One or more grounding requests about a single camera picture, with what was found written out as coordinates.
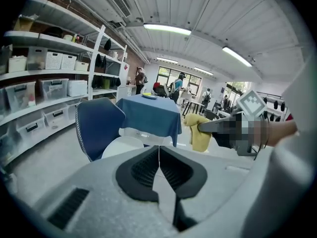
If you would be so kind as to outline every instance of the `white chair seat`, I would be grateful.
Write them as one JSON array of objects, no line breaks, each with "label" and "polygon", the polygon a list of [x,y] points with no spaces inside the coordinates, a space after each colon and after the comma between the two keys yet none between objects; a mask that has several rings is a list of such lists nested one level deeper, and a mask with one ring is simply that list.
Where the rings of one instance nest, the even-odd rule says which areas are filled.
[{"label": "white chair seat", "polygon": [[118,137],[104,150],[102,159],[140,148],[144,148],[140,139],[128,136]]}]

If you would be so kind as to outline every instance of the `yellow towel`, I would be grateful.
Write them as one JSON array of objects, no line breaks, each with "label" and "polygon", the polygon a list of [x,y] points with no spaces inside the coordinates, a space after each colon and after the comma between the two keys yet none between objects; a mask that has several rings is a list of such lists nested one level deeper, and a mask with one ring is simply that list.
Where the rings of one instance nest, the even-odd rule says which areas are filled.
[{"label": "yellow towel", "polygon": [[185,126],[190,127],[191,139],[190,144],[193,145],[193,150],[198,152],[205,152],[208,148],[211,133],[200,132],[198,130],[198,124],[210,121],[196,114],[188,114],[184,119]]}]

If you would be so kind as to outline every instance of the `tablecloth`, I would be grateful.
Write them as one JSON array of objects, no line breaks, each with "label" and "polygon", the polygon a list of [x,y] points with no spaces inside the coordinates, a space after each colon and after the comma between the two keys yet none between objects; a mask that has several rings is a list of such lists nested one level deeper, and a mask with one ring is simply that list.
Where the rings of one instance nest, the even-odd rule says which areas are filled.
[{"label": "tablecloth", "polygon": [[182,133],[180,113],[174,101],[158,97],[148,99],[142,94],[120,99],[116,105],[125,113],[121,128],[134,128],[160,137],[171,136],[176,147],[177,135]]}]

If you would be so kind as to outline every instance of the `ceiling light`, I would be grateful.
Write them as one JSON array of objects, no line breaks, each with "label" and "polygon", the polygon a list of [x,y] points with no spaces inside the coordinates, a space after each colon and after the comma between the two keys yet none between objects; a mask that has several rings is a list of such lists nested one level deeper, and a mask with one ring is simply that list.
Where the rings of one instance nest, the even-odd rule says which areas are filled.
[{"label": "ceiling light", "polygon": [[172,63],[178,63],[178,61],[174,61],[174,60],[170,60],[170,59],[165,59],[165,58],[157,58],[157,60],[167,61],[167,62],[172,62]]},{"label": "ceiling light", "polygon": [[247,67],[252,67],[252,64],[250,64],[247,60],[245,60],[239,54],[235,53],[232,49],[230,49],[228,47],[223,47],[222,50],[227,52],[228,54],[232,55],[234,58],[238,59],[240,62],[242,62]]},{"label": "ceiling light", "polygon": [[161,31],[168,31],[168,32],[185,34],[185,35],[190,35],[192,32],[192,31],[185,29],[185,28],[176,27],[176,26],[169,26],[169,25],[162,25],[162,24],[144,23],[143,26],[146,29],[150,29],[150,30],[161,30]]},{"label": "ceiling light", "polygon": [[206,70],[204,70],[204,69],[200,69],[200,68],[197,68],[197,67],[195,67],[194,69],[195,69],[195,70],[199,70],[199,71],[201,71],[201,72],[203,72],[203,73],[206,73],[206,74],[208,74],[208,75],[210,75],[210,76],[213,75],[213,73],[211,73],[211,72],[209,72],[209,71],[206,71]]}]

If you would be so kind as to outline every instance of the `plate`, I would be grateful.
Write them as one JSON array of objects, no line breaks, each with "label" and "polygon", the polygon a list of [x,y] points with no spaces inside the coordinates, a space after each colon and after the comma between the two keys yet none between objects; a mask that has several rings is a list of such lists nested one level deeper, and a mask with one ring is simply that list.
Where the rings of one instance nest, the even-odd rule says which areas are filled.
[{"label": "plate", "polygon": [[142,96],[143,97],[145,97],[145,98],[148,98],[148,99],[153,99],[153,100],[155,100],[155,99],[157,99],[158,97],[157,96],[155,96],[155,95],[146,95],[146,94],[142,94]]}]

